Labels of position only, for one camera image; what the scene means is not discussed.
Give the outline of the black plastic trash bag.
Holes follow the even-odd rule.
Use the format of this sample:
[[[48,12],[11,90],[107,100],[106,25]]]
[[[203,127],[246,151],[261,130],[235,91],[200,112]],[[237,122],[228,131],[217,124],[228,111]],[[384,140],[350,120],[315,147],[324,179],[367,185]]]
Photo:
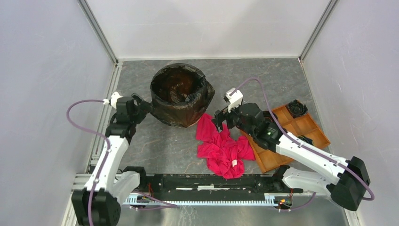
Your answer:
[[[195,124],[206,112],[215,89],[197,67],[175,63],[156,72],[151,84],[152,116],[179,128]]]

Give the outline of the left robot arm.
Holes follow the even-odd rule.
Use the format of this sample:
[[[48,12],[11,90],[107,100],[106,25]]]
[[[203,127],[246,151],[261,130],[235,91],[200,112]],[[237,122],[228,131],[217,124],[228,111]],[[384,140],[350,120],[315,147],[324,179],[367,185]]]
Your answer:
[[[114,92],[109,99],[100,100],[100,103],[116,110],[105,134],[102,134],[80,126],[71,119],[71,109],[81,103],[84,100],[69,106],[66,112],[68,122],[82,131],[100,136],[104,139],[104,146],[84,187],[73,191],[72,205],[80,226],[115,226],[120,219],[121,206],[130,193],[133,190],[142,192],[148,186],[148,179],[139,171],[125,171],[119,180],[115,180],[115,177],[136,126],[152,111],[152,106],[136,93],[123,97]]]

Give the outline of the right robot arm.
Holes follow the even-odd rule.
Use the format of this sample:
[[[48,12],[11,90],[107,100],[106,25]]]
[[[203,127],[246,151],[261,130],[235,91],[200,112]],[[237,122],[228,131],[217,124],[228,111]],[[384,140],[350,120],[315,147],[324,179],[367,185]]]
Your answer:
[[[211,120],[217,129],[238,128],[248,134],[261,148],[294,159],[312,171],[283,167],[272,178],[277,192],[298,188],[324,195],[338,206],[357,211],[362,201],[372,201],[370,177],[364,161],[356,156],[350,160],[327,153],[282,128],[275,114],[262,111],[255,103],[225,107],[216,111]]]

